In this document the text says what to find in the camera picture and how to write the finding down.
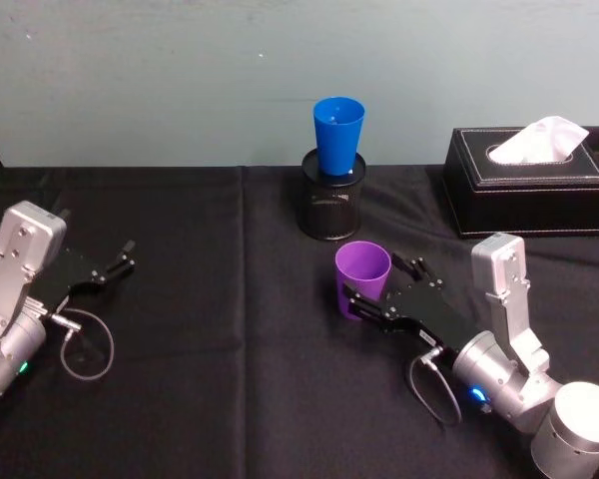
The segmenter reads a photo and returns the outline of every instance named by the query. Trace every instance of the blue plastic cup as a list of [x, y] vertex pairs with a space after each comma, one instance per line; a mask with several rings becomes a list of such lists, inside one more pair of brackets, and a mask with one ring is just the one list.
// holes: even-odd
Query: blue plastic cup
[[363, 122], [363, 105], [347, 97], [325, 98], [312, 109], [319, 169], [335, 177], [352, 170]]

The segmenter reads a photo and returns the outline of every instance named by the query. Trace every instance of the purple plastic cup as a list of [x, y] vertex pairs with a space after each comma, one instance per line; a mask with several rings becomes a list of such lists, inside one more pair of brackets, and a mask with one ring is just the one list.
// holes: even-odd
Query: purple plastic cup
[[390, 254], [370, 241], [351, 241], [335, 254], [337, 302], [339, 311], [348, 319], [359, 317], [348, 312], [349, 299], [342, 291], [346, 281], [364, 296], [378, 300], [390, 272]]

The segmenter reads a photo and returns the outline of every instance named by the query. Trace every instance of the blue led light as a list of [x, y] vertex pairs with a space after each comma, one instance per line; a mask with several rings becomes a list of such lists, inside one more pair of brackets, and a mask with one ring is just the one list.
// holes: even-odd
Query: blue led light
[[486, 395], [481, 392], [481, 389], [477, 388], [477, 387], [473, 387], [472, 389], [470, 389], [470, 394], [472, 394], [477, 400], [479, 400], [479, 402], [486, 402]]

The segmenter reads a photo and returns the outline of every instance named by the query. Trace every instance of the black fabric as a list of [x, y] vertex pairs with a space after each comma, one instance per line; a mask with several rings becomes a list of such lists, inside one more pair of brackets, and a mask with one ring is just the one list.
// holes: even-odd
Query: black fabric
[[[369, 167], [353, 239], [424, 256], [486, 326], [477, 241], [456, 237], [440, 178]], [[417, 341], [338, 315], [343, 241], [300, 231], [300, 182], [300, 167], [0, 171], [0, 219], [28, 199], [72, 210], [66, 243], [95, 260], [138, 244], [120, 290], [78, 303], [115, 334], [110, 375], [66, 375], [52, 331], [0, 401], [0, 478], [539, 477], [527, 438], [463, 396], [464, 423], [436, 426], [401, 380]], [[599, 383], [599, 238], [526, 249], [552, 374]]]

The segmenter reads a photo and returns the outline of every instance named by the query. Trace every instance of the plastic cup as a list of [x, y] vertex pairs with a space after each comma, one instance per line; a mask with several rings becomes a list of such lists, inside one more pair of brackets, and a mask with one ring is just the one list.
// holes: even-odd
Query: plastic cup
[[352, 98], [332, 97], [312, 109], [319, 169], [338, 177], [352, 170], [363, 123], [364, 107]]
[[337, 302], [339, 311], [348, 319], [359, 317], [348, 312], [349, 298], [342, 287], [347, 282], [359, 293], [378, 300], [390, 273], [390, 254], [379, 244], [370, 241], [352, 241], [335, 254]]

